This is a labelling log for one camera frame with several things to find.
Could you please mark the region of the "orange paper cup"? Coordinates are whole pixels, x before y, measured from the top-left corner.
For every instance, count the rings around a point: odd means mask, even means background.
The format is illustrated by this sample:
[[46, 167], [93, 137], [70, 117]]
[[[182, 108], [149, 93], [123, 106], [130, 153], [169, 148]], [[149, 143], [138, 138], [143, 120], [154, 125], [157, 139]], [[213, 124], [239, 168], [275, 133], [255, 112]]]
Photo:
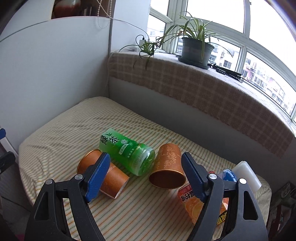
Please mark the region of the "orange paper cup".
[[[87, 168], [99, 159], [102, 155], [102, 152], [98, 149], [89, 151], [79, 162], [77, 167], [78, 174], [84, 174]], [[125, 188], [129, 180], [128, 175], [123, 173], [117, 166], [112, 162], [110, 163], [109, 170], [106, 173], [106, 177], [103, 180], [100, 191], [106, 194], [107, 196], [116, 199], [119, 194]]]

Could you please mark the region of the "small hanging spider plant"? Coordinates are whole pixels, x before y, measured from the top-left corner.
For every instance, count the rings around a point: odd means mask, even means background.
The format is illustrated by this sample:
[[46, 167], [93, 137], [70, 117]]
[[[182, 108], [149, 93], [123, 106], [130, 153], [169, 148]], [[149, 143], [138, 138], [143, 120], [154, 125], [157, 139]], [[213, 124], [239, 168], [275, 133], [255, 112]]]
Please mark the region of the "small hanging spider plant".
[[147, 66], [149, 64], [150, 58], [154, 56], [155, 51], [157, 51], [162, 45], [163, 45], [163, 37], [156, 37], [154, 42], [145, 42], [142, 46], [135, 46], [135, 44], [129, 44], [126, 45], [124, 47], [122, 47], [119, 52], [121, 50], [124, 50], [128, 47], [138, 47], [139, 49], [139, 53], [138, 56], [140, 57], [140, 59], [146, 59], [145, 61], [145, 70], [147, 70]]

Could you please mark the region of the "potted spider plant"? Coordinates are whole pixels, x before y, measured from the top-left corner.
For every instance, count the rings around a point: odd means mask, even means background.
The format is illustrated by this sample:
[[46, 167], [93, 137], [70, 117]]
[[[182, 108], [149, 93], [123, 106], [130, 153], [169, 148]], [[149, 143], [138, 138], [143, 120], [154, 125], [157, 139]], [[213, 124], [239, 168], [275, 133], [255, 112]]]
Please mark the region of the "potted spider plant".
[[182, 53], [178, 60], [182, 63], [208, 69], [208, 61], [214, 46], [212, 38], [218, 39], [221, 35], [208, 30], [209, 22], [192, 16], [188, 11], [180, 12], [180, 17], [185, 20], [183, 24], [173, 24], [161, 37], [156, 38], [160, 47], [168, 41], [182, 38]]

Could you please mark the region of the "black device on sill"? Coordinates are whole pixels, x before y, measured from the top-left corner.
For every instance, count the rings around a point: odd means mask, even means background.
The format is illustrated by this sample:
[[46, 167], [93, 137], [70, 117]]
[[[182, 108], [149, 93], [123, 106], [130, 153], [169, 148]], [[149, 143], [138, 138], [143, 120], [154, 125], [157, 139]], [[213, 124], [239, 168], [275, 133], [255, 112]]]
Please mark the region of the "black device on sill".
[[228, 77], [231, 77], [231, 78], [239, 81], [240, 83], [243, 83], [243, 81], [244, 81], [244, 77], [242, 76], [242, 74], [240, 74], [238, 72], [235, 72], [235, 71], [232, 71], [227, 68], [223, 68], [223, 67], [220, 67], [216, 64], [211, 64], [211, 63], [208, 63], [207, 66], [215, 69], [216, 72], [218, 72], [220, 74], [227, 75]]

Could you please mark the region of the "orange juice label cup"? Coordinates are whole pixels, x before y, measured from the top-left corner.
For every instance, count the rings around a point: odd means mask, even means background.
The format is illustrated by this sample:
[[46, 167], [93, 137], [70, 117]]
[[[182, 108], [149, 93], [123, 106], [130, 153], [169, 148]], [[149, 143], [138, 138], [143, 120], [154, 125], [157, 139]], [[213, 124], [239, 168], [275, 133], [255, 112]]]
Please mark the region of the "orange juice label cup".
[[[186, 182], [179, 190], [178, 197], [180, 198], [184, 208], [186, 209], [189, 217], [191, 218], [193, 224], [196, 223], [201, 210], [203, 208], [203, 202], [197, 198], [192, 190], [189, 182]], [[227, 209], [228, 209], [229, 198], [223, 198], [219, 217], [217, 220], [217, 225], [220, 225], [226, 220]]]

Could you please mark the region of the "plaid sill cloth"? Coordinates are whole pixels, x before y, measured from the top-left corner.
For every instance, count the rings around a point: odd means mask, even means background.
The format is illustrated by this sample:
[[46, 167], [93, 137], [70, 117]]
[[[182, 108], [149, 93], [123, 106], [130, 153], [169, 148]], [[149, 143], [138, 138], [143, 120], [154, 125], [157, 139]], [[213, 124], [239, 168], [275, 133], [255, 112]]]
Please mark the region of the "plaid sill cloth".
[[213, 70], [183, 64], [165, 54], [149, 58], [132, 52], [113, 53], [107, 66], [109, 76], [196, 108], [278, 157], [295, 137], [288, 119], [277, 107]]

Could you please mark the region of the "copper cup with floral pattern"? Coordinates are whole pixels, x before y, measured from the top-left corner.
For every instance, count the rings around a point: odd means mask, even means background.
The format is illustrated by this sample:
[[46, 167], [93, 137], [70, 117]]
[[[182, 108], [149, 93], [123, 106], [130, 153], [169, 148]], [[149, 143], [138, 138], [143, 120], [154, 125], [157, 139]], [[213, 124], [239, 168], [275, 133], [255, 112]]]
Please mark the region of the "copper cup with floral pattern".
[[159, 148], [149, 181], [161, 189], [177, 189], [185, 184], [186, 176], [178, 145], [168, 143]]

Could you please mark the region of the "striped table cloth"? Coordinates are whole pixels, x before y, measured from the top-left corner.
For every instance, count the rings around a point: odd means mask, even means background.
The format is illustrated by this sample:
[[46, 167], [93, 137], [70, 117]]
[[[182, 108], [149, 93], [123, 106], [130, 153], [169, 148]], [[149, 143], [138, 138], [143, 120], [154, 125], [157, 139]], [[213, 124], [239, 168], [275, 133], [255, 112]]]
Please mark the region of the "striped table cloth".
[[[19, 147], [19, 168], [25, 193], [35, 202], [44, 182], [71, 179], [80, 160], [97, 149], [101, 134], [112, 128], [157, 151], [174, 143], [207, 170], [233, 168], [191, 140], [134, 113], [106, 97], [86, 99], [26, 138]], [[130, 175], [116, 199], [99, 194], [89, 207], [106, 240], [186, 240], [193, 223], [176, 190], [154, 187], [148, 175]]]

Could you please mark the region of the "white plastic cup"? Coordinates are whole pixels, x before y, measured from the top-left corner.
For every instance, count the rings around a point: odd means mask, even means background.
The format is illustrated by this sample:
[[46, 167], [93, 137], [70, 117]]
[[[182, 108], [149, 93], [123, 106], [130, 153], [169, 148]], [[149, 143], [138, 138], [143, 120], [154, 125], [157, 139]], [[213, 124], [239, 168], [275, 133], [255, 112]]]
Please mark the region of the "white plastic cup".
[[259, 179], [257, 178], [256, 174], [254, 173], [247, 161], [239, 162], [232, 169], [232, 172], [235, 174], [237, 179], [246, 179], [253, 193], [257, 192], [261, 188], [261, 182], [259, 181]]

